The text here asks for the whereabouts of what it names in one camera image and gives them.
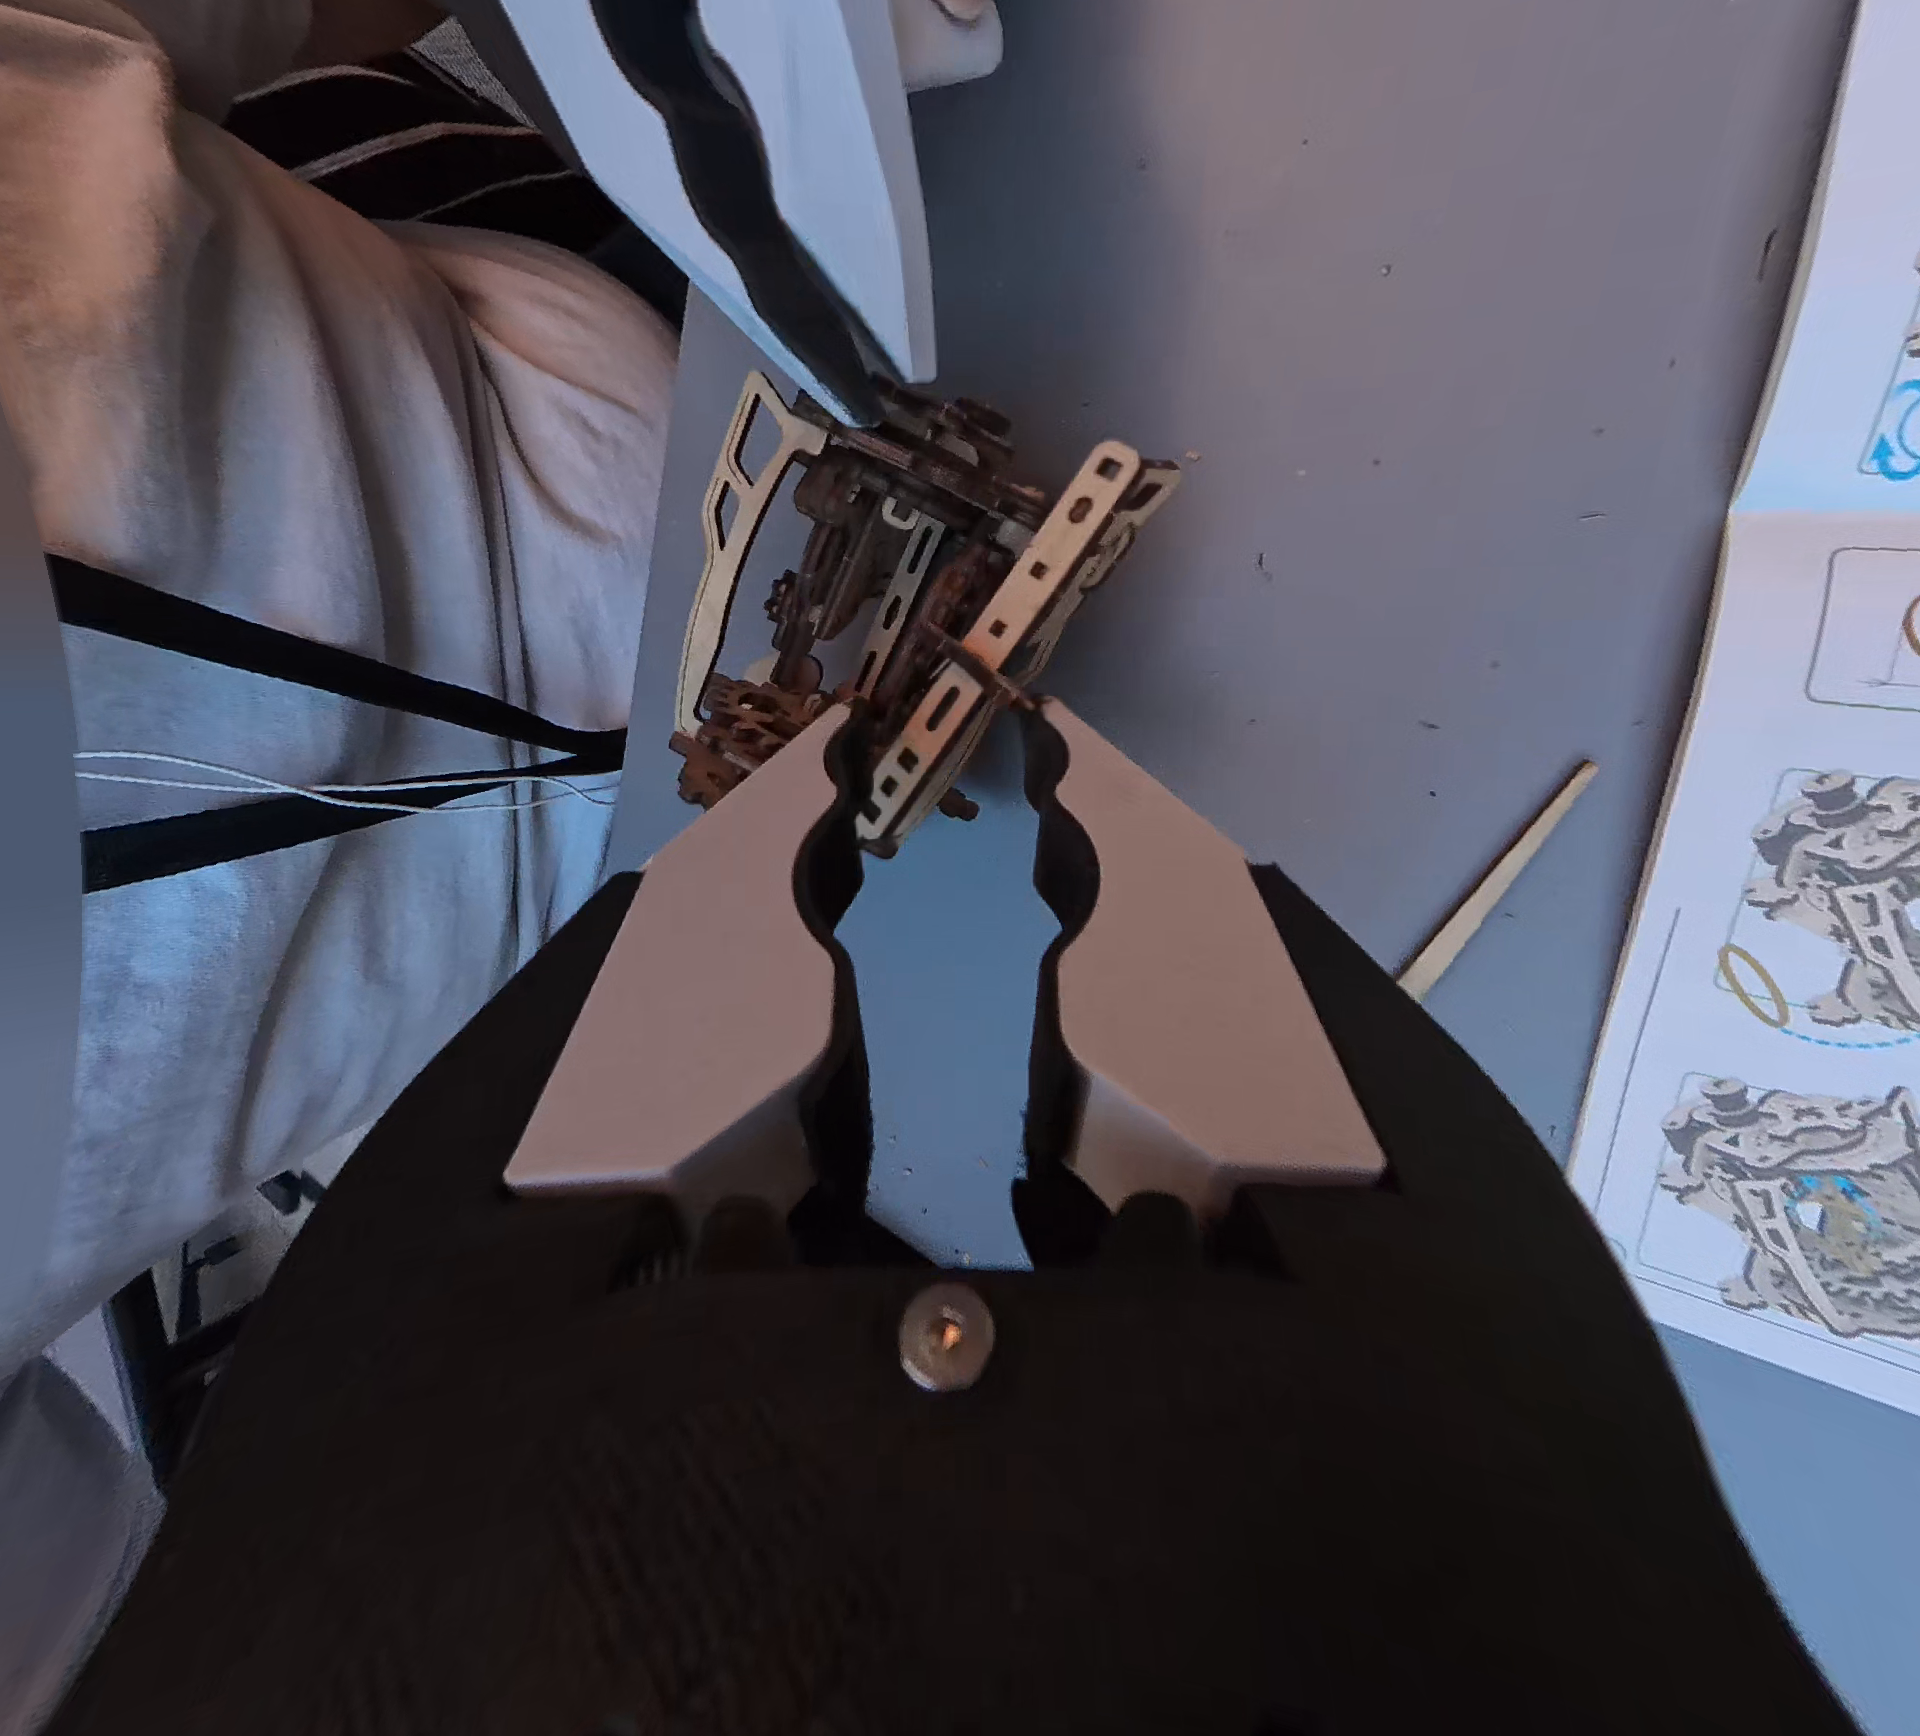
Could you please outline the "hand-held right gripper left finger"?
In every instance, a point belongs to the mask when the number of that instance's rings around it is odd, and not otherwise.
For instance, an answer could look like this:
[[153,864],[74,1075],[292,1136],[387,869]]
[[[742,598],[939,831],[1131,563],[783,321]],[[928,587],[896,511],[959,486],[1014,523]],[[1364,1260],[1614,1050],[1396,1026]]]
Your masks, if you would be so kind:
[[868,1265],[871,1101],[851,956],[861,708],[825,708],[666,842],[508,1157],[520,1203],[628,1198],[671,1245],[759,1226]]

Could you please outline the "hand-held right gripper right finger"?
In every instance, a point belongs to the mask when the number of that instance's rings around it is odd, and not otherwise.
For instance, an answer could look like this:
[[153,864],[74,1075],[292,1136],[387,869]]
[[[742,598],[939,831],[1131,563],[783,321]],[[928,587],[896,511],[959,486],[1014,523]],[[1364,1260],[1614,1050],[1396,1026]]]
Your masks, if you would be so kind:
[[1139,1196],[1200,1243],[1247,1190],[1372,1190],[1386,1157],[1247,854],[1055,699],[1020,721],[1039,960],[1020,1240],[1089,1262]]

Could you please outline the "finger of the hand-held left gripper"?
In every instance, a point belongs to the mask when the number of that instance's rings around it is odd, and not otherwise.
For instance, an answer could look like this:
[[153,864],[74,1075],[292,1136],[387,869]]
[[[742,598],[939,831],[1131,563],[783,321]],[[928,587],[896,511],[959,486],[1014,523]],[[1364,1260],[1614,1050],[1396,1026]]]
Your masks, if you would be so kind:
[[786,228],[896,380],[938,372],[922,178],[889,0],[697,0],[742,82]]
[[899,387],[788,230],[743,85],[699,0],[500,0],[586,175],[736,328],[842,423]]

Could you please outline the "wooden mechanical model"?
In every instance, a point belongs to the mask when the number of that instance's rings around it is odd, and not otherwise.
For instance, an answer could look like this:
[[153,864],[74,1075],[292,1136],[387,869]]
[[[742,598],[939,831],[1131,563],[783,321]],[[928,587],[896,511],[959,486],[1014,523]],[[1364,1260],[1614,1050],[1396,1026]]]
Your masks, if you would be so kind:
[[873,427],[790,403],[754,370],[697,513],[702,573],[667,740],[708,812],[831,708],[861,706],[855,838],[894,859],[957,786],[1083,606],[1186,481],[1117,440],[1049,493],[1015,472],[1009,421],[879,385]]

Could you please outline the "grey desk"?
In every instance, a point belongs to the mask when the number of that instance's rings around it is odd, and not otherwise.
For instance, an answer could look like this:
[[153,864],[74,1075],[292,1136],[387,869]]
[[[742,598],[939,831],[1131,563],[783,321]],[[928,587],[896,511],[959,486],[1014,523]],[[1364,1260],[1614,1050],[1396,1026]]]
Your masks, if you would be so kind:
[[1196,457],[1047,690],[1565,1158],[1854,0],[996,0],[914,100],[944,394]]

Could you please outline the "pointed wooden stick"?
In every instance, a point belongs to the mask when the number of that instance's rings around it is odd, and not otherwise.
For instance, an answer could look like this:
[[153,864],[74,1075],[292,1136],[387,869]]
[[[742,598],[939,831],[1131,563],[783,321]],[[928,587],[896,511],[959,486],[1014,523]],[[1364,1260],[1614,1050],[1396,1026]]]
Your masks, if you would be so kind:
[[1514,837],[1489,869],[1473,883],[1451,912],[1428,935],[1426,943],[1403,963],[1397,989],[1416,1004],[1426,1004],[1434,989],[1459,963],[1463,950],[1500,909],[1528,866],[1542,854],[1575,804],[1591,789],[1600,766],[1581,760],[1539,812]]

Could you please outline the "person in grey hoodie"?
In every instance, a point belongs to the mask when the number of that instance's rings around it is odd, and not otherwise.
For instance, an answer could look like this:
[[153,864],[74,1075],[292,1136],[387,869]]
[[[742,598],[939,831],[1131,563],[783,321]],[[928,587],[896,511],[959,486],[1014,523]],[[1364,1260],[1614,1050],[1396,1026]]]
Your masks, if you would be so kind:
[[[445,0],[3,0],[3,423],[39,547],[584,730],[630,714],[677,328],[563,244],[365,214],[238,126]],[[48,1348],[363,1132],[591,892],[526,786],[81,905],[74,1107],[3,1311],[3,1732],[159,1498]]]

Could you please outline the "white instruction booklet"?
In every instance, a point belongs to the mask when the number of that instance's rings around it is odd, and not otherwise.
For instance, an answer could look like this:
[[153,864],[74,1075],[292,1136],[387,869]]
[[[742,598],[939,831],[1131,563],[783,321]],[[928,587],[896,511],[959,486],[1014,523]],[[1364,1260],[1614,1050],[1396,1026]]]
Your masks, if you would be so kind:
[[1644,1311],[1918,1411],[1918,0],[1857,0],[1567,1177]]

